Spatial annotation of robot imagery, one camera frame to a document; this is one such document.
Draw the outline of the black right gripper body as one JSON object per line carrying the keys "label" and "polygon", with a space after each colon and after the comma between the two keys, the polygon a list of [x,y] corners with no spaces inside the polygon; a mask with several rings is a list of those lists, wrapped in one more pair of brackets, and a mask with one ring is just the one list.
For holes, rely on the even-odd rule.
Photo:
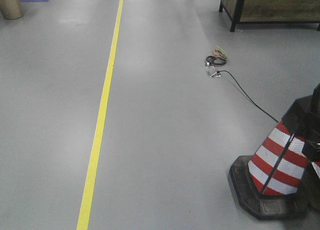
{"label": "black right gripper body", "polygon": [[320,84],[307,97],[304,116],[305,142],[302,153],[311,161],[320,161]]}

